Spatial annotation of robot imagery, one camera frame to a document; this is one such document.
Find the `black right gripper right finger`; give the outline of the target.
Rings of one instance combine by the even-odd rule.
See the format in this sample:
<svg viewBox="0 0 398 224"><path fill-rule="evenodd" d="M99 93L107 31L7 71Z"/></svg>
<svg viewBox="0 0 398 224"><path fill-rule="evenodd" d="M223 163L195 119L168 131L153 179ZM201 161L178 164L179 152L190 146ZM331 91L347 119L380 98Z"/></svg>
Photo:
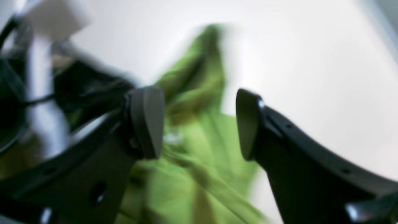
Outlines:
<svg viewBox="0 0 398 224"><path fill-rule="evenodd" d="M329 151L243 88L236 95L243 158L267 173L284 224L396 224L396 181Z"/></svg>

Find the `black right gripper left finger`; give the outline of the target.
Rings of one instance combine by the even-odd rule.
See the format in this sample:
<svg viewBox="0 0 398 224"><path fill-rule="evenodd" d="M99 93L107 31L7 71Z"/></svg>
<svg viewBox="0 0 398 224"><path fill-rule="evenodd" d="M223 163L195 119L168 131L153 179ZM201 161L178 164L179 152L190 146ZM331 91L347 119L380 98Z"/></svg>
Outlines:
<svg viewBox="0 0 398 224"><path fill-rule="evenodd" d="M112 224L131 167L161 154L164 114L161 88L129 91L66 152L1 180L1 223Z"/></svg>

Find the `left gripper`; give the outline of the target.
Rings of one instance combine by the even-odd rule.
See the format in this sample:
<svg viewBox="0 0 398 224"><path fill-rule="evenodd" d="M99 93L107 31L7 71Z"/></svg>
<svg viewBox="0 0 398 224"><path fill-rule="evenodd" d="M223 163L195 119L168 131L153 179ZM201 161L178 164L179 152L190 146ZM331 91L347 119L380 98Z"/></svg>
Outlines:
<svg viewBox="0 0 398 224"><path fill-rule="evenodd" d="M69 42L45 45L44 55L50 58L44 71L31 75L33 28L11 17L1 31L1 47L13 32L14 47L1 55L1 156L63 153L71 146L71 131L118 108L137 87Z"/></svg>

